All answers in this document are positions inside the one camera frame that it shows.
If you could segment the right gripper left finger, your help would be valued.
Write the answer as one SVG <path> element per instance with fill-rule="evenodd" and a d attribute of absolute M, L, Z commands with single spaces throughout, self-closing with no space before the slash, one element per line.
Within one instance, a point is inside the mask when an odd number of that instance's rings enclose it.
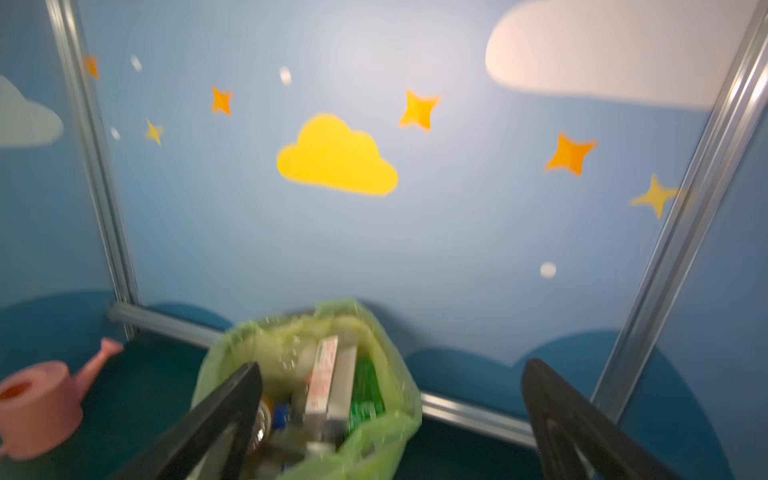
<path fill-rule="evenodd" d="M 240 366 L 116 479 L 238 479 L 263 393 L 256 362 Z"/>

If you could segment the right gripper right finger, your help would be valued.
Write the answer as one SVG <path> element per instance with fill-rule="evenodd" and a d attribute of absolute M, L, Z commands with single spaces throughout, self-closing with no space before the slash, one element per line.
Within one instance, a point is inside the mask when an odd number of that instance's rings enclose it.
<path fill-rule="evenodd" d="M 521 391 L 547 479 L 678 479 L 540 359 L 526 362 Z"/>

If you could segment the green soda bottle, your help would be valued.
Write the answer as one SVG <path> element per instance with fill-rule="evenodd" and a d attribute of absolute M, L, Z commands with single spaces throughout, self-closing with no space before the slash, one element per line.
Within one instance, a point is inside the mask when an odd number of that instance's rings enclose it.
<path fill-rule="evenodd" d="M 385 411 L 375 366 L 369 357 L 360 356 L 356 362 L 347 434 L 351 435 L 361 424 Z"/>

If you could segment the bottle red pink label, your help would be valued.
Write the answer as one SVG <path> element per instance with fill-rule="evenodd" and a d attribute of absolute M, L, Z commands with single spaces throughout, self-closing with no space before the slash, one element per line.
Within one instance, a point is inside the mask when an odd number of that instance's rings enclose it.
<path fill-rule="evenodd" d="M 318 343 L 303 413 L 310 442 L 337 443 L 348 428 L 358 345 L 351 330 Z"/>

